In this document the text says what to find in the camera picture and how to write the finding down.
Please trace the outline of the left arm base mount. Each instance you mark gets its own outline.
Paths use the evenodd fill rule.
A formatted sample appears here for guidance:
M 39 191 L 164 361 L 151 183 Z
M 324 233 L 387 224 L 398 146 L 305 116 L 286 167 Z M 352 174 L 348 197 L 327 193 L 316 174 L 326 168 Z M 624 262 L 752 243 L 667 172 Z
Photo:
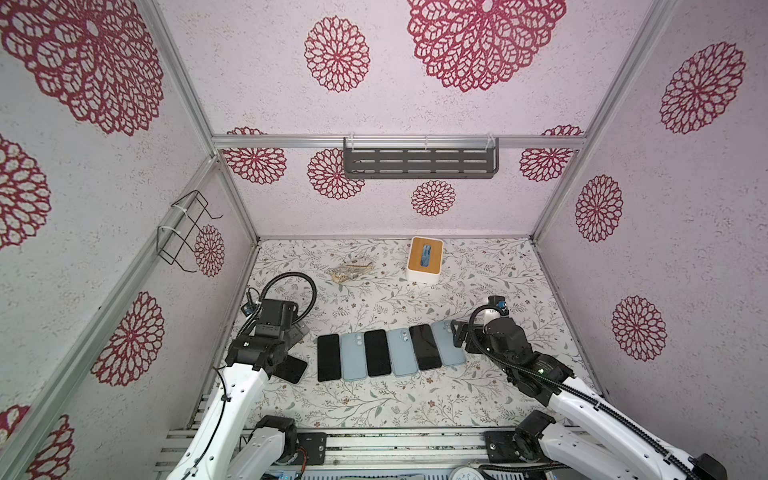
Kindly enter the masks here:
M 300 433 L 296 422 L 286 417 L 264 416 L 254 429 L 254 434 L 264 428 L 278 430 L 284 435 L 283 452 L 276 465 L 307 466 L 323 465 L 327 450 L 328 434 L 325 432 Z

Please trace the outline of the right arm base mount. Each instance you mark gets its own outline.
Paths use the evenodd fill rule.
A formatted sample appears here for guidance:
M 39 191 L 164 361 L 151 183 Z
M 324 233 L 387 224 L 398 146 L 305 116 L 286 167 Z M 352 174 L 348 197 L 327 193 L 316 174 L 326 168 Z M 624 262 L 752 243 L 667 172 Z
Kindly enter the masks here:
M 541 441 L 545 430 L 555 424 L 554 417 L 536 410 L 516 427 L 485 431 L 482 437 L 490 463 L 553 463 Z

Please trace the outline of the light blue phone case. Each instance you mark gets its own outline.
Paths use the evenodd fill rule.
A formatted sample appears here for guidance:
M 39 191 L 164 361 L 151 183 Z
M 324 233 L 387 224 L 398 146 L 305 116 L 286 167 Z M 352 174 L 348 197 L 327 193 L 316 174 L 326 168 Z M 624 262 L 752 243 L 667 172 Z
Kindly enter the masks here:
M 364 337 L 361 332 L 340 336 L 342 378 L 357 381 L 368 377 Z

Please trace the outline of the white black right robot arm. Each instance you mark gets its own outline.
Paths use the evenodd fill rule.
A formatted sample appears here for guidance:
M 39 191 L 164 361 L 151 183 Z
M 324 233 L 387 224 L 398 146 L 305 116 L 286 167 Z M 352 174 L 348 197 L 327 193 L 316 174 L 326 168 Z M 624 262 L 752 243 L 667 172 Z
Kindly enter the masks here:
M 453 343 L 501 368 L 524 395 L 543 405 L 513 434 L 516 457 L 562 464 L 590 479 L 725 479 L 709 454 L 692 456 L 624 415 L 555 357 L 534 350 L 522 327 L 499 315 L 479 326 L 474 317 L 451 324 Z

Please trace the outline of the black phone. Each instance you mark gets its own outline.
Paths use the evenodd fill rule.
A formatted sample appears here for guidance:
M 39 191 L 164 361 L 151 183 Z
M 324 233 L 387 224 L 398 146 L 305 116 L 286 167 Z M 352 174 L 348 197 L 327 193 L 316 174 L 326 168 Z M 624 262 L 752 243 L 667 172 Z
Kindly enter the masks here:
M 273 375 L 281 380 L 296 385 L 302 380 L 307 368 L 308 363 L 305 360 L 288 355 L 275 368 Z
M 367 373 L 369 377 L 386 376 L 392 373 L 386 331 L 371 330 L 363 335 Z
M 411 326 L 409 334 L 419 370 L 441 368 L 442 361 L 431 326 L 428 324 Z

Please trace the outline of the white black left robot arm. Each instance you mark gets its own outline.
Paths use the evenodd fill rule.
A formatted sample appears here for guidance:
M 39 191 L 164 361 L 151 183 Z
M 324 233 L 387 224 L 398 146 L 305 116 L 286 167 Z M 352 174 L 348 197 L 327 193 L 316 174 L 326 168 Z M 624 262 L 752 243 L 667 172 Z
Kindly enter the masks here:
M 260 479 L 275 464 L 288 464 L 299 448 L 293 419 L 266 416 L 247 441 L 245 423 L 271 377 L 287 358 L 288 332 L 298 318 L 292 301 L 266 299 L 255 324 L 231 342 L 219 387 L 170 479 Z

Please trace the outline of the light case with purple button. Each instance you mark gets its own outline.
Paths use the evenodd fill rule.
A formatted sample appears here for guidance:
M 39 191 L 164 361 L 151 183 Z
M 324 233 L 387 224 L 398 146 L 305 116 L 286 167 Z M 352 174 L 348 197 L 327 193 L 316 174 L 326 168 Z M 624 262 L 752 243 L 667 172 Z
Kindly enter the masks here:
M 434 322 L 431 330 L 443 366 L 452 367 L 466 362 L 464 350 L 454 345 L 450 320 Z

